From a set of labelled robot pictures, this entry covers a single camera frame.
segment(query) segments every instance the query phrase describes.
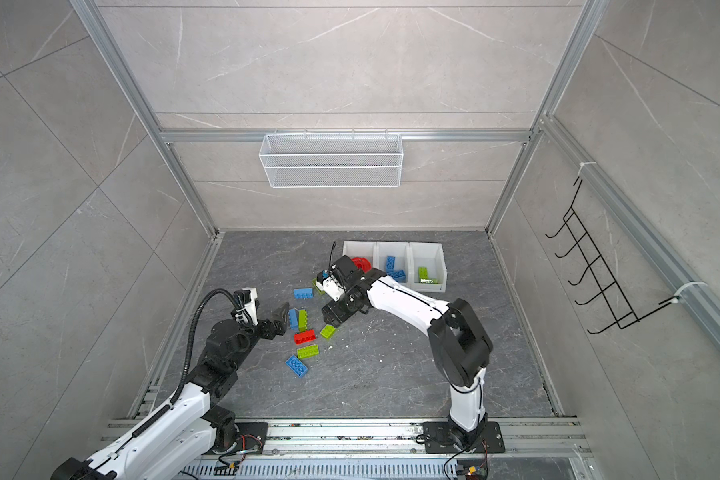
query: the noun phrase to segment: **gray marble floor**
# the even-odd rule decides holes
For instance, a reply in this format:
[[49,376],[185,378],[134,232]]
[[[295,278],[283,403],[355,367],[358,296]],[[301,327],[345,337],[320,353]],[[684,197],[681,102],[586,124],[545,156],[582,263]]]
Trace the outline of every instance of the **gray marble floor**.
[[[331,243],[344,240],[438,242],[448,268],[444,300],[470,302],[494,342],[486,374],[485,408],[490,416],[552,416],[538,365],[518,323],[499,265],[482,232],[229,232],[203,288],[259,290],[260,316],[280,303],[306,309],[309,327],[325,323],[326,296],[294,300],[292,289],[310,286],[328,262]],[[194,344],[197,359],[210,328],[228,317],[224,298],[205,309]],[[174,353],[158,399],[176,388],[186,348],[186,332]],[[305,360],[298,378],[285,364],[296,352],[292,331],[261,340],[239,370],[240,379],[222,401],[240,417],[445,416],[448,384],[434,368],[427,338],[387,312],[357,314],[330,340],[318,336],[320,355]]]

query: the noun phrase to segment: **red building block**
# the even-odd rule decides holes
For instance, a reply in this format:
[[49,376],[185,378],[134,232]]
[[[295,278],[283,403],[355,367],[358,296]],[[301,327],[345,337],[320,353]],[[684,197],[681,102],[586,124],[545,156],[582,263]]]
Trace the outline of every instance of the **red building block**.
[[293,341],[296,342],[297,345],[301,345],[302,343],[311,342],[317,337],[315,336],[314,330],[308,330],[304,333],[297,333],[293,336]]

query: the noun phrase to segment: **white plastic bin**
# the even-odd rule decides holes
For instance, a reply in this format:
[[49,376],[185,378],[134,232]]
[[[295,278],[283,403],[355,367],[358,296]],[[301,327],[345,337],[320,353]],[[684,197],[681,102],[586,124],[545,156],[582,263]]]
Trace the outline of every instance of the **white plastic bin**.
[[405,282],[396,279],[407,287],[411,286],[411,277],[408,274],[408,243],[407,242],[377,242],[378,245],[378,262],[373,264],[374,268],[378,268],[382,272],[387,271],[387,257],[394,257],[394,269],[405,272]]
[[[408,244],[408,286],[419,292],[445,292],[448,272],[445,269],[445,257],[442,244]],[[425,266],[429,278],[439,283],[420,283],[418,268]]]
[[378,264],[378,246],[376,242],[346,241],[344,242],[342,255],[346,255],[349,258],[361,256],[370,262],[371,266]]

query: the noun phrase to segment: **lime green block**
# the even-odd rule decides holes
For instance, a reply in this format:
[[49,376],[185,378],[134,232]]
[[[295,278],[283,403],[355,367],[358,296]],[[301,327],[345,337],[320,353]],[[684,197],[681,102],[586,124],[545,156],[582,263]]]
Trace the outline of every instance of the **lime green block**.
[[325,294],[326,294],[326,292],[323,292],[322,290],[320,290],[319,288],[317,288],[317,279],[316,279],[316,278],[313,278],[313,279],[312,279],[312,286],[315,287],[315,290],[317,291],[317,294],[318,294],[318,295],[325,295]]
[[331,338],[334,333],[336,333],[336,329],[333,327],[333,325],[326,325],[325,328],[320,330],[320,335],[322,335],[322,337],[326,340]]
[[317,348],[317,345],[303,346],[296,350],[296,358],[299,360],[308,359],[311,356],[317,355],[320,355],[320,349]]
[[298,311],[298,331],[304,333],[307,331],[307,311]]

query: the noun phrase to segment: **white zip tie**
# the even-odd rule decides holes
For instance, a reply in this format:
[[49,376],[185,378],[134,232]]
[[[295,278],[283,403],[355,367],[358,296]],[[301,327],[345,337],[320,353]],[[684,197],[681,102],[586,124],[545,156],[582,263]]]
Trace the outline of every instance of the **white zip tie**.
[[688,282],[688,283],[685,283],[684,285],[681,285],[681,287],[680,287],[679,289],[677,289],[677,292],[675,292],[675,294],[672,296],[672,299],[670,300],[670,303],[679,303],[679,302],[680,302],[680,293],[681,293],[683,290],[685,290],[686,288],[688,288],[689,286],[691,286],[691,285],[704,285],[704,286],[708,286],[708,285],[706,284],[706,282]]
[[585,165],[589,164],[596,164],[597,162],[581,162],[579,164],[579,173],[576,175],[577,177],[581,177],[581,169],[584,168]]

